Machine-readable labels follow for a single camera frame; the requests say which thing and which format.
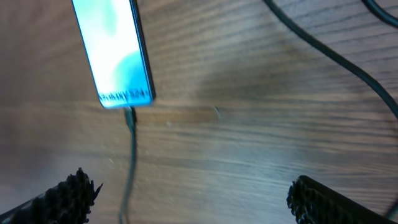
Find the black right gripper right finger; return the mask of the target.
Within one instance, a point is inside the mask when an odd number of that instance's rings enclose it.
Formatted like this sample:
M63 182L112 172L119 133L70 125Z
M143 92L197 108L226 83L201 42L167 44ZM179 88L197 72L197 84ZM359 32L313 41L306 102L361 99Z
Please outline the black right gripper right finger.
M306 175L292 182L287 206L297 224L397 224L397 202L379 215Z

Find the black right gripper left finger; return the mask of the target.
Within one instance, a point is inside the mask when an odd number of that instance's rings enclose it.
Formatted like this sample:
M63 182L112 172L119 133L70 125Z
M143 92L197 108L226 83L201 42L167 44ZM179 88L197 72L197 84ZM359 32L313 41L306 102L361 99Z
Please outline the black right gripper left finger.
M85 224L101 187L79 168L63 182L1 214L1 224Z

